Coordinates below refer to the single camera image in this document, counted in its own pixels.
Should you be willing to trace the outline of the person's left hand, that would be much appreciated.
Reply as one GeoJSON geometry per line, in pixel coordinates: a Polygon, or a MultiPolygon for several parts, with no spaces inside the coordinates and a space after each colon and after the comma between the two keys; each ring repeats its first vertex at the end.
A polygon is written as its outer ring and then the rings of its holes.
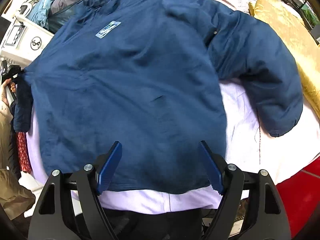
{"type": "Polygon", "coordinates": [[[5,103],[8,107],[10,106],[10,102],[7,98],[7,90],[10,90],[13,93],[16,93],[16,84],[12,81],[12,79],[6,79],[1,84],[1,101],[5,103]]]}

